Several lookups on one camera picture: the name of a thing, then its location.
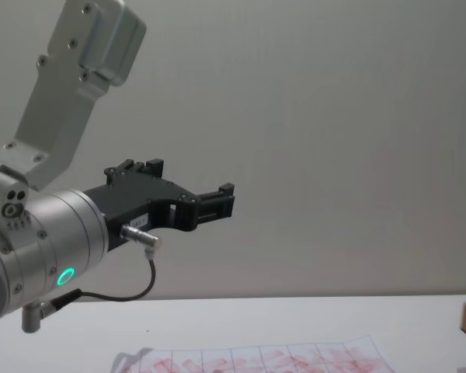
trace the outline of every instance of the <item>paper sheet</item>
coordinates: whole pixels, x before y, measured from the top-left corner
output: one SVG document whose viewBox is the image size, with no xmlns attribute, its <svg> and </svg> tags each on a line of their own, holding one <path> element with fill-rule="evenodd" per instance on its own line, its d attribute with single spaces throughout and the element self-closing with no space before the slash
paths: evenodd
<svg viewBox="0 0 466 373">
<path fill-rule="evenodd" d="M 121 354 L 111 373 L 396 373 L 365 336 L 342 343 L 301 343 L 222 350 L 143 349 Z"/>
</svg>

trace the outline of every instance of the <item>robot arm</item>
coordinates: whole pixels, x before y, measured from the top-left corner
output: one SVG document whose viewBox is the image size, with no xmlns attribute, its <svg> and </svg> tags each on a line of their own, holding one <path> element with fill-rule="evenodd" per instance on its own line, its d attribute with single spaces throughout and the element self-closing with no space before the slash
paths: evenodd
<svg viewBox="0 0 466 373">
<path fill-rule="evenodd" d="M 160 245 L 151 229 L 188 232 L 231 216 L 232 184 L 191 193 L 162 178 L 159 159 L 108 168 L 106 184 L 84 193 L 28 198 L 29 188 L 43 189 L 68 168 L 95 101 L 125 82 L 145 30 L 123 0 L 67 0 L 48 55 L 38 59 L 38 81 L 16 136 L 0 149 L 0 317 L 24 307 L 27 332 L 61 308 L 42 308 L 41 297 L 110 250 L 133 240 L 151 260 Z"/>
</svg>

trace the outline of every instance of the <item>cable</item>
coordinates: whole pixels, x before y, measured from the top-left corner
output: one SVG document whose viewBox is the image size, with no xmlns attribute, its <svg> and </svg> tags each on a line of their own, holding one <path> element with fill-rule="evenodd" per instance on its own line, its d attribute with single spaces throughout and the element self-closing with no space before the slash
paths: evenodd
<svg viewBox="0 0 466 373">
<path fill-rule="evenodd" d="M 131 301 L 136 301 L 137 299 L 143 298 L 145 295 L 147 295 L 150 292 L 150 290 L 152 290 L 155 284 L 155 278 L 157 277 L 157 270 L 155 269 L 154 260 L 149 260 L 148 262 L 150 263 L 150 270 L 151 270 L 150 284 L 140 294 L 136 294 L 132 297 L 111 297 L 109 295 L 102 295 L 102 294 L 82 291 L 81 296 L 102 299 L 103 301 L 109 301 L 109 302 L 131 302 Z"/>
</svg>

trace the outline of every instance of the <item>white wall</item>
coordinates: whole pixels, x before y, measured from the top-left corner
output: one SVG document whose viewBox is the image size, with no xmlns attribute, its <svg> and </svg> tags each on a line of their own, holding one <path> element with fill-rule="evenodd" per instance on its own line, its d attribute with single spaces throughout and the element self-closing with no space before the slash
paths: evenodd
<svg viewBox="0 0 466 373">
<path fill-rule="evenodd" d="M 71 169 L 163 158 L 234 217 L 158 232 L 156 298 L 466 291 L 466 0 L 133 0 L 148 34 Z M 0 2 L 0 145 L 61 0 Z M 137 246 L 73 285 L 128 295 Z"/>
</svg>

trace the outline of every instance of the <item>table surface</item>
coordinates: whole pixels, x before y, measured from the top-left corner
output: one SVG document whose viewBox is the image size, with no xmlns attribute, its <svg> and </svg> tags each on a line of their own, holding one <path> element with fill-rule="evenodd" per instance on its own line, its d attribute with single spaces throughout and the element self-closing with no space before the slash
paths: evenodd
<svg viewBox="0 0 466 373">
<path fill-rule="evenodd" d="M 93 302 L 69 305 L 21 331 L 0 320 L 0 373 L 110 373 L 142 348 L 200 349 L 343 341 L 370 334 L 398 373 L 466 366 L 460 329 L 466 295 Z"/>
</svg>

